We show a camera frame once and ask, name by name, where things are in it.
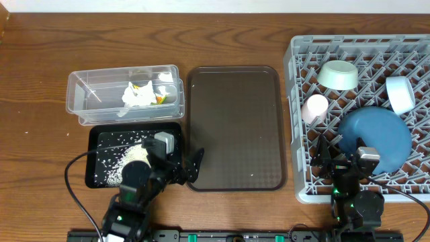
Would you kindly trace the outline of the pile of white rice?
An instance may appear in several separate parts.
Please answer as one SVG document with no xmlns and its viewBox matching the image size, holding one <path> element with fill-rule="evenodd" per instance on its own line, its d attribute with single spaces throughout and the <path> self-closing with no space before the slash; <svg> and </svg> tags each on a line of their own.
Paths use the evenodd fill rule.
<svg viewBox="0 0 430 242">
<path fill-rule="evenodd" d="M 143 161 L 150 165 L 147 151 L 141 142 L 148 136 L 148 132 L 103 132 L 97 138 L 97 148 L 127 147 L 98 151 L 95 160 L 94 182 L 100 187 L 118 187 L 122 182 L 122 169 L 133 161 Z"/>
</svg>

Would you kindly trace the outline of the pink cup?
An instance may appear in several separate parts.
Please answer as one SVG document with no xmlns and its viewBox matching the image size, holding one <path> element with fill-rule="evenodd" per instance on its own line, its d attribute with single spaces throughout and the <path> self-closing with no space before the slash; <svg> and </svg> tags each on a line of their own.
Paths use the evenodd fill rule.
<svg viewBox="0 0 430 242">
<path fill-rule="evenodd" d="M 327 98 L 321 94 L 311 95 L 301 107 L 302 120 L 311 124 L 314 120 L 317 120 L 317 124 L 320 124 L 327 114 L 329 102 Z"/>
</svg>

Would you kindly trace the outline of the dark blue plate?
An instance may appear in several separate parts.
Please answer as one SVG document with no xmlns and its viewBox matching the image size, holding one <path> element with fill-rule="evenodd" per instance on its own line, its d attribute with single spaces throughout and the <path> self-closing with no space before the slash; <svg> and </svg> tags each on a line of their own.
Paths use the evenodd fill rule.
<svg viewBox="0 0 430 242">
<path fill-rule="evenodd" d="M 355 110 L 340 122 L 337 133 L 342 136 L 339 148 L 350 155 L 357 150 L 357 139 L 380 155 L 374 175 L 400 169 L 412 150 L 412 138 L 405 122 L 385 108 L 369 106 Z"/>
</svg>

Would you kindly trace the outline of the green pandan cake wrapper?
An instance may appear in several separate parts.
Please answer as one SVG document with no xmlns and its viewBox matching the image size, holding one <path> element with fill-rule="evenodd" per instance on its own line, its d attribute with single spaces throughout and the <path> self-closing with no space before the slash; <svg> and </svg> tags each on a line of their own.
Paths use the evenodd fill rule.
<svg viewBox="0 0 430 242">
<path fill-rule="evenodd" d="M 138 104 L 139 106 L 143 106 L 143 101 L 145 101 L 145 105 L 149 102 L 150 105 L 163 104 L 167 99 L 167 92 L 165 88 L 160 88 L 159 92 L 156 92 L 153 89 L 153 84 L 148 82 L 146 85 L 138 86 L 132 84 L 132 91 L 135 97 L 140 98 L 141 102 Z"/>
</svg>

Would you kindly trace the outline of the white napkin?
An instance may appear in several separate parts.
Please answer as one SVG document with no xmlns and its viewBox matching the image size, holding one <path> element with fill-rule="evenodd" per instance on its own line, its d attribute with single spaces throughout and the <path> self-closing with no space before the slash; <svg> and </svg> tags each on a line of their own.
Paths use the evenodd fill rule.
<svg viewBox="0 0 430 242">
<path fill-rule="evenodd" d="M 157 102 L 156 95 L 153 89 L 153 82 L 149 81 L 146 85 L 137 86 L 132 82 L 128 83 L 128 87 L 124 90 L 122 96 L 124 107 L 119 111 L 118 117 L 125 116 L 130 108 L 135 106 L 149 106 Z"/>
</svg>

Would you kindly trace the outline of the light green bowl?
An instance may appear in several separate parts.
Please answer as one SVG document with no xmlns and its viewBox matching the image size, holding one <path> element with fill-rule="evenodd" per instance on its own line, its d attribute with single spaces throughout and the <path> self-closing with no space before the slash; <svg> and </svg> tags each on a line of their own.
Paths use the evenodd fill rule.
<svg viewBox="0 0 430 242">
<path fill-rule="evenodd" d="M 358 86 L 358 69 L 343 60 L 331 60 L 321 67 L 316 79 L 329 89 L 350 90 Z"/>
</svg>

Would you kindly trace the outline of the light blue bowl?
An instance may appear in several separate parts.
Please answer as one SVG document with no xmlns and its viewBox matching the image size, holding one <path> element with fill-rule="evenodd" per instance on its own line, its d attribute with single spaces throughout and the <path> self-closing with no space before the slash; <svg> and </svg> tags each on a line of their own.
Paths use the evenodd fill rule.
<svg viewBox="0 0 430 242">
<path fill-rule="evenodd" d="M 406 77 L 387 77 L 386 89 L 390 105 L 395 114 L 404 114 L 415 107 L 415 95 L 411 82 Z"/>
</svg>

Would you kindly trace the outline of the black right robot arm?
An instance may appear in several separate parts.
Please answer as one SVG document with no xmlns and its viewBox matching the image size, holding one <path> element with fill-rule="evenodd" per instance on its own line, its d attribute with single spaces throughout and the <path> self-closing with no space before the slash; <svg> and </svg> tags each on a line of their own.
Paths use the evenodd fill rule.
<svg viewBox="0 0 430 242">
<path fill-rule="evenodd" d="M 382 224 L 384 197 L 379 192 L 362 190 L 360 181 L 371 175 L 380 162 L 377 150 L 357 139 L 357 150 L 338 160 L 329 153 L 324 135 L 318 137 L 310 165 L 320 169 L 318 176 L 333 182 L 331 209 L 335 225 L 327 241 L 375 241 L 375 228 Z"/>
</svg>

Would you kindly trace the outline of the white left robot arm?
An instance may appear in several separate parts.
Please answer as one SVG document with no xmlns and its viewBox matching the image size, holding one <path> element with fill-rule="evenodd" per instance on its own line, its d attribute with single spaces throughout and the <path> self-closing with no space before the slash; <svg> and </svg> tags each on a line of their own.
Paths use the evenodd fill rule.
<svg viewBox="0 0 430 242">
<path fill-rule="evenodd" d="M 167 144 L 147 138 L 136 144 L 147 151 L 147 162 L 132 161 L 122 169 L 119 193 L 112 197 L 102 220 L 99 240 L 115 235 L 123 241 L 144 241 L 148 236 L 149 206 L 170 184 L 194 183 L 204 149 L 186 160 L 170 160 Z"/>
</svg>

